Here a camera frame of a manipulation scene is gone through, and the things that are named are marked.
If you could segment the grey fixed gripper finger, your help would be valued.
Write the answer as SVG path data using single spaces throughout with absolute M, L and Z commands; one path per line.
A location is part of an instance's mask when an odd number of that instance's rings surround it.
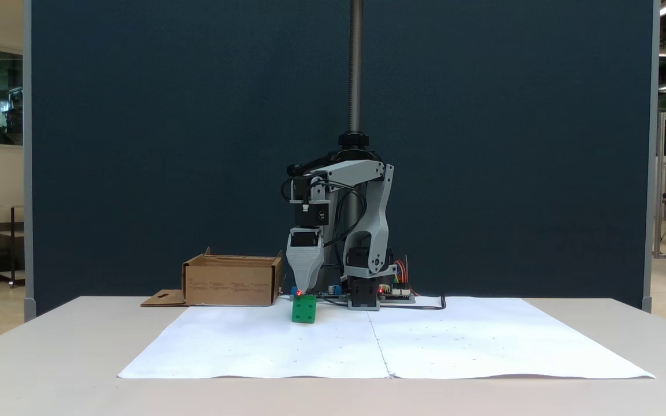
M 299 292 L 306 293 L 315 287 L 324 262 L 322 248 L 288 248 L 286 260 L 293 270 L 295 286 Z

